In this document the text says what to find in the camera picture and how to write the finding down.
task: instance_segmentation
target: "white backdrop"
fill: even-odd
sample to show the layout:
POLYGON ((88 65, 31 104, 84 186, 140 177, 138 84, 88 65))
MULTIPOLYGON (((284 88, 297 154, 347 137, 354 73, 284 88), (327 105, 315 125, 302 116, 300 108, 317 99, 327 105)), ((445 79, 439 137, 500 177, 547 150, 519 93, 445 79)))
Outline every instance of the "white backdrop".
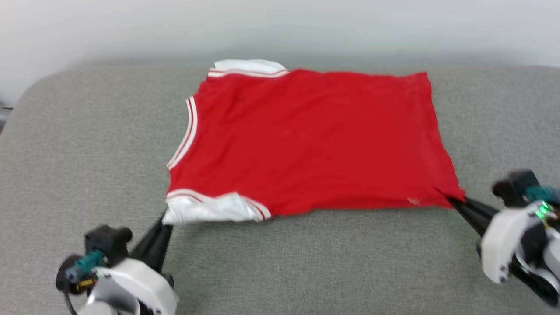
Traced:
POLYGON ((0 101, 83 65, 560 66, 559 17, 556 0, 0 0, 0 101))

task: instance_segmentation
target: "gray table surface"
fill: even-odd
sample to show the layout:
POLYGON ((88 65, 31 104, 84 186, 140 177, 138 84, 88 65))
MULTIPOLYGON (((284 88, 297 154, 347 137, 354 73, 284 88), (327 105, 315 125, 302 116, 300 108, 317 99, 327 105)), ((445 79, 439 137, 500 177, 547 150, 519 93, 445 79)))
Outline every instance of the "gray table surface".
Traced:
MULTIPOLYGON (((0 135, 0 313, 66 314, 55 271, 83 251, 83 234, 107 223, 138 239, 156 220, 184 100, 209 66, 74 70, 27 91, 0 135)), ((474 198, 498 206, 490 187, 516 168, 560 185, 560 70, 319 70, 427 70, 442 139, 474 198)), ((165 271, 178 314, 558 313, 517 280, 486 279, 477 240, 453 210, 315 211, 175 229, 165 271)))

